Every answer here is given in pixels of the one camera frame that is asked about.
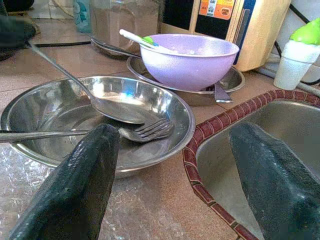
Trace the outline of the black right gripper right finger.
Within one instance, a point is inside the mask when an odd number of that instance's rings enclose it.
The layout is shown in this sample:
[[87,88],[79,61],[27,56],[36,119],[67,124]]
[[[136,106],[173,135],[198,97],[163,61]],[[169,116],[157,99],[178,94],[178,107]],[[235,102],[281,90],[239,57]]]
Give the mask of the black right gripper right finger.
[[248,205],[266,240],[320,238],[320,179],[282,140],[244,122],[229,140]]

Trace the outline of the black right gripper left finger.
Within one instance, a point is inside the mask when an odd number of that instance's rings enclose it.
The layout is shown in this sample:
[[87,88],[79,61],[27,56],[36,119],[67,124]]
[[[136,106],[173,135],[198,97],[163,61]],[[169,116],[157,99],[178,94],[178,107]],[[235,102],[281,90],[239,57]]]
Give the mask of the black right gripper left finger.
[[115,178],[120,134],[88,132],[45,179],[9,233],[10,240],[97,240]]

